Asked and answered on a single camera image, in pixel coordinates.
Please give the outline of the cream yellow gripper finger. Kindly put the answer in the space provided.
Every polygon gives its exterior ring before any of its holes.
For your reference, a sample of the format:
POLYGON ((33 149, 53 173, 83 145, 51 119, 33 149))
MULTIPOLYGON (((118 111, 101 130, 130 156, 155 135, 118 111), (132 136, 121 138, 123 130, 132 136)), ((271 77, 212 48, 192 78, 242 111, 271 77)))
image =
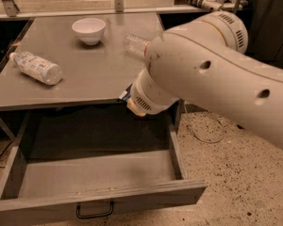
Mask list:
POLYGON ((129 99, 127 101, 126 107, 138 117, 144 117, 145 116, 145 113, 143 113, 142 111, 140 111, 137 108, 137 106, 135 105, 135 103, 133 102, 132 99, 129 99))

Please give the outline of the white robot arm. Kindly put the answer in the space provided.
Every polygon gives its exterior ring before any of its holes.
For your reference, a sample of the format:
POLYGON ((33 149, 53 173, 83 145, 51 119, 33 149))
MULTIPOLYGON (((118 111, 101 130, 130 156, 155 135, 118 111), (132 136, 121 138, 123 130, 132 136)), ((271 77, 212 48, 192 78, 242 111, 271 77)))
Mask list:
POLYGON ((155 115, 184 100, 283 150, 283 69, 247 56, 247 43, 243 22, 226 11, 163 31, 141 49, 128 108, 155 115))

